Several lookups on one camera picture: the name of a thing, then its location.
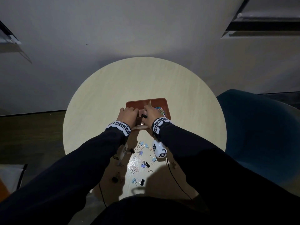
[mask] black cable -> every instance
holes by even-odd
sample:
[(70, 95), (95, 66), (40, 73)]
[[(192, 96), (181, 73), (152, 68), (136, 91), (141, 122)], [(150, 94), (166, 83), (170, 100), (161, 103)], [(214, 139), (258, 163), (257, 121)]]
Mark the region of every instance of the black cable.
[(177, 183), (177, 185), (179, 186), (179, 188), (190, 198), (190, 200), (192, 200), (192, 198), (180, 187), (180, 185), (178, 184), (178, 182), (176, 181), (174, 175), (172, 174), (172, 171), (170, 169), (170, 166), (169, 166), (169, 161), (168, 161), (168, 156), (167, 156), (167, 151), (163, 148), (163, 150), (166, 152), (166, 159), (167, 159), (167, 164), (168, 164), (168, 168), (169, 168), (169, 171), (172, 175), (172, 177), (174, 178), (175, 182)]
[(101, 195), (102, 195), (103, 203), (104, 203), (105, 207), (107, 208), (107, 206), (105, 204), (105, 201), (104, 201), (103, 193), (102, 193), (102, 190), (101, 190), (101, 187), (100, 187), (100, 182), (98, 183), (98, 185), (99, 185), (99, 189), (100, 189), (100, 192), (101, 192)]

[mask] white wall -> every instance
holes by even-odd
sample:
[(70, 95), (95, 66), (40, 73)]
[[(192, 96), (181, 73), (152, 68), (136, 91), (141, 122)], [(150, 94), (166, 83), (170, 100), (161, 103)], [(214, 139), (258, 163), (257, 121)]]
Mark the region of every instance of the white wall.
[(216, 95), (300, 90), (300, 38), (220, 39), (242, 1), (0, 0), (32, 61), (0, 53), (0, 109), (66, 109), (93, 72), (134, 56), (181, 64)]

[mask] hand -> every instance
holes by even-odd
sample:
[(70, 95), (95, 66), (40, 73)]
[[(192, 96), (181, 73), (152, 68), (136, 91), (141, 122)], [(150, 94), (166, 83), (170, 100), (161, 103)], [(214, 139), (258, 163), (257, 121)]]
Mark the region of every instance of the hand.
[(157, 119), (157, 118), (163, 118), (163, 115), (154, 107), (151, 107), (149, 105), (145, 106), (145, 113), (148, 118), (142, 118), (142, 122), (148, 126), (148, 128), (151, 128), (153, 122)]
[(137, 115), (139, 113), (139, 109), (133, 109), (133, 107), (125, 109), (122, 107), (120, 109), (119, 116), (117, 118), (117, 121), (121, 121), (129, 125), (130, 129), (132, 129), (135, 126), (135, 123), (137, 122)]

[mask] orange object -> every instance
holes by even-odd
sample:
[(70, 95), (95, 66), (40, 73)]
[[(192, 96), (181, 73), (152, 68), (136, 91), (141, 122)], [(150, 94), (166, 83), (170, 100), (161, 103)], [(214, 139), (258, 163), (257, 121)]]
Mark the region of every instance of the orange object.
[(163, 110), (165, 112), (165, 116), (167, 119), (171, 120), (171, 115), (169, 112), (169, 107), (167, 100), (165, 98), (159, 98), (159, 99), (148, 99), (148, 100), (138, 100), (138, 101), (130, 101), (126, 103), (126, 107), (133, 107), (134, 109), (139, 109), (139, 118), (137, 119), (136, 126), (132, 128), (133, 130), (145, 130), (148, 127), (142, 123), (141, 114), (144, 114), (145, 112), (145, 106), (150, 105), (152, 107), (159, 107), (162, 106)]

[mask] table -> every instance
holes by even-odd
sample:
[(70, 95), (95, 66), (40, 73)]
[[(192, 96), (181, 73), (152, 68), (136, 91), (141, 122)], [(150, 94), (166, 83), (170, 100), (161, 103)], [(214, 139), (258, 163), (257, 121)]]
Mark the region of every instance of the table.
[[(225, 150), (226, 124), (222, 109), (209, 87), (193, 72), (171, 61), (153, 57), (133, 57), (111, 63), (92, 74), (75, 92), (66, 111), (63, 142), (66, 154), (77, 149), (90, 138), (103, 132), (115, 121), (121, 107), (134, 100), (166, 98), (172, 122), (193, 132)], [(153, 138), (145, 130), (132, 132), (128, 146), (135, 148), (137, 140), (151, 145)], [(179, 189), (168, 170), (166, 160), (151, 164), (153, 172), (141, 170), (143, 159), (149, 161), (154, 153), (143, 149), (140, 159), (126, 155), (122, 163), (111, 158), (100, 182), (105, 202), (110, 204), (134, 194), (145, 194), (167, 199), (188, 199)], [(173, 156), (168, 150), (169, 163)], [(130, 173), (131, 166), (139, 172)], [(172, 173), (182, 189), (190, 196), (198, 193), (186, 183), (180, 167)], [(120, 172), (123, 183), (113, 183), (112, 177)], [(144, 186), (136, 186), (133, 178), (144, 179)], [(102, 200), (99, 187), (92, 192)]]

